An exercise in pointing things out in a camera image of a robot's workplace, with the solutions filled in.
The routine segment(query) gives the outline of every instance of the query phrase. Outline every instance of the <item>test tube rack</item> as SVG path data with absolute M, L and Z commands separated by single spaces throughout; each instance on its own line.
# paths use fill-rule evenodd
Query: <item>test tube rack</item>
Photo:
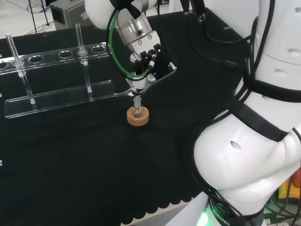
M 13 57 L 0 59 L 0 75 L 17 73 L 27 96 L 5 100 L 5 117 L 15 118 L 52 109 L 78 105 L 99 99 L 128 95 L 117 94 L 112 80 L 90 83 L 88 60 L 107 57 L 105 42 L 84 46 L 79 24 L 75 25 L 78 47 L 19 56 L 11 34 L 7 41 Z M 80 61 L 86 84 L 45 93 L 33 94 L 26 74 L 29 70 Z

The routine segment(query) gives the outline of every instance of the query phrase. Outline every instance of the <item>black strap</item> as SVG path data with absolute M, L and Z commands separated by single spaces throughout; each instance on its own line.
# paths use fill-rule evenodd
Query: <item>black strap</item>
M 279 142 L 288 134 L 265 120 L 250 107 L 240 102 L 235 98 L 234 94 L 230 98 L 228 109 L 249 128 L 270 140 Z
M 301 103 L 300 90 L 286 89 L 263 81 L 251 79 L 250 75 L 247 73 L 244 74 L 244 84 L 249 90 L 266 97 L 285 102 Z

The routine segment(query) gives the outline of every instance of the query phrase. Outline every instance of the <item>gray equipment box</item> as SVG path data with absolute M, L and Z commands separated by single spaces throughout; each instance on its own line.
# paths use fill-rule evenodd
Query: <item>gray equipment box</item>
M 93 25 L 89 18 L 85 19 L 85 0 L 58 0 L 50 4 L 51 13 L 57 30 Z

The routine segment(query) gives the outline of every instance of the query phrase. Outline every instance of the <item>black table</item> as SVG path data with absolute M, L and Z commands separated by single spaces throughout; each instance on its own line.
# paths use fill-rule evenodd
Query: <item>black table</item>
M 214 14 L 207 20 L 212 36 L 239 38 L 224 30 L 226 25 Z M 158 17 L 149 21 L 160 35 Z M 200 57 L 188 42 L 185 21 L 183 13 L 161 17 L 178 70 L 145 93 L 150 121 L 142 128 L 127 122 L 133 104 L 128 97 L 5 119 L 4 100 L 25 96 L 25 91 L 16 73 L 0 77 L 0 225 L 118 226 L 201 192 L 182 168 L 175 140 L 186 126 L 196 121 L 205 125 L 226 108 L 243 70 Z M 238 63 L 248 56 L 247 44 L 215 44 L 196 19 L 192 25 L 192 41 L 200 51 Z M 83 27 L 82 33 L 86 45 L 105 41 L 105 31 L 92 26 Z M 14 41 L 20 55 L 77 46 L 74 29 Z M 117 32 L 113 42 L 129 70 L 129 52 Z M 6 40 L 0 40 L 0 53 L 11 56 Z M 112 79 L 117 92 L 128 89 L 108 57 L 89 64 L 91 82 Z M 34 94 L 85 84 L 79 62 L 27 75 Z

